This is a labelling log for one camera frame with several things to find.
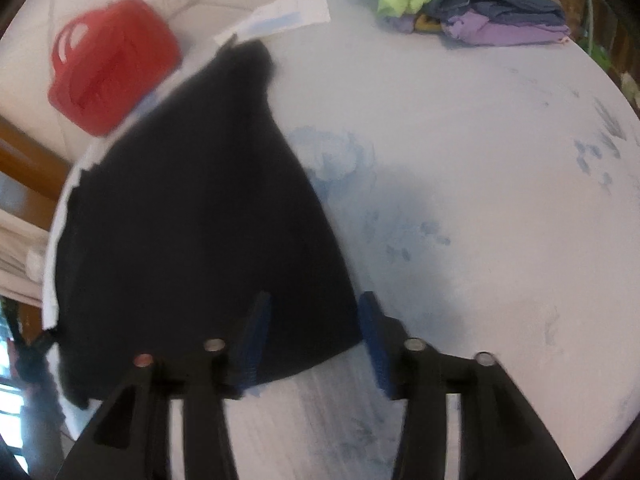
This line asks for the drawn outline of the black printed t-shirt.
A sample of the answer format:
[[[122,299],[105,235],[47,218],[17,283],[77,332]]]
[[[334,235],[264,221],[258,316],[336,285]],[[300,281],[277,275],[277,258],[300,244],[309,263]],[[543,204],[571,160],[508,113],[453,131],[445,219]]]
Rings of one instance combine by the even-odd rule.
[[[360,341],[337,240],[271,115],[273,70],[259,41],[222,48],[81,173],[54,267],[71,404],[106,398],[137,354],[232,340],[259,294],[271,304],[260,382]]]

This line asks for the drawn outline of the red small suitcase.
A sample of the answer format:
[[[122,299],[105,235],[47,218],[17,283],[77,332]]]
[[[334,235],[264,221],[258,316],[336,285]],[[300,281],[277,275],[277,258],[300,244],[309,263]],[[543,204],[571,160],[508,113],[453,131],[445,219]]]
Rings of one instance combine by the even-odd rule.
[[[143,0],[118,0],[68,22],[54,40],[50,104],[107,136],[181,61],[178,40]]]

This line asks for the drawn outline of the white paper sheet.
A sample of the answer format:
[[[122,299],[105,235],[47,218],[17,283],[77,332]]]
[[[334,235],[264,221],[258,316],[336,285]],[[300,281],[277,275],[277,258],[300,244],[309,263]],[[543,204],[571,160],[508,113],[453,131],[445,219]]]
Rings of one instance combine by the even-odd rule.
[[[222,46],[232,37],[245,41],[330,21],[328,0],[274,0],[224,29],[214,41]]]

